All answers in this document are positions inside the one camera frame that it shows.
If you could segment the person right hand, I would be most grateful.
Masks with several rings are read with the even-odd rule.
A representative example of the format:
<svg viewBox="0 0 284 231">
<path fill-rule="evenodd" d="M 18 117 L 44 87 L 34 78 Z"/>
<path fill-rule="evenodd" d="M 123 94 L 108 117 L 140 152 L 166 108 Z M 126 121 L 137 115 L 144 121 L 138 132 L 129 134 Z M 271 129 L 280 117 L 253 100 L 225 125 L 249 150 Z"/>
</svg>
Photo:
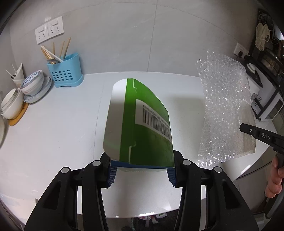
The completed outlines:
<svg viewBox="0 0 284 231">
<path fill-rule="evenodd" d="M 270 171 L 270 177 L 268 180 L 268 185 L 265 189 L 265 196 L 268 198 L 273 198 L 275 195 L 278 195 L 282 190 L 282 181 L 283 181 L 283 167 L 278 167 L 278 157 L 275 156 L 272 160 L 272 168 Z"/>
</svg>

